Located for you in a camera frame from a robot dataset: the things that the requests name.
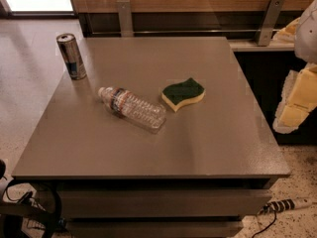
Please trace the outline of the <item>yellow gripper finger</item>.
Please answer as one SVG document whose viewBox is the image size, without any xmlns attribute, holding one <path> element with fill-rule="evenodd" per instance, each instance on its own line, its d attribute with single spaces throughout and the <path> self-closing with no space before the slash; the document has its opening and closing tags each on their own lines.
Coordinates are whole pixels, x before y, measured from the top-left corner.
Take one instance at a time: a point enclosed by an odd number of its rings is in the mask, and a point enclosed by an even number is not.
<svg viewBox="0 0 317 238">
<path fill-rule="evenodd" d="M 280 134 L 297 130 L 316 107 L 317 64 L 308 63 L 301 71 L 291 70 L 285 78 L 273 130 Z"/>
<path fill-rule="evenodd" d="M 299 23 L 299 19 L 291 21 L 288 25 L 286 25 L 281 30 L 277 31 L 272 39 L 278 42 L 286 42 L 293 43 L 295 38 L 296 29 Z"/>
</svg>

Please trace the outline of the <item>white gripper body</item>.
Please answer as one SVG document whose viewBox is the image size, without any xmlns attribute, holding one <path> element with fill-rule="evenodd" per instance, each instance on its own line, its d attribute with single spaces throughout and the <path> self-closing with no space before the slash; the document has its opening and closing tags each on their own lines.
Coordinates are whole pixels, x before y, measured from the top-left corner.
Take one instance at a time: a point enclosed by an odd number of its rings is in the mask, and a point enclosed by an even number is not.
<svg viewBox="0 0 317 238">
<path fill-rule="evenodd" d="M 302 13 L 294 37 L 295 55 L 310 63 L 317 63 L 317 0 Z"/>
</svg>

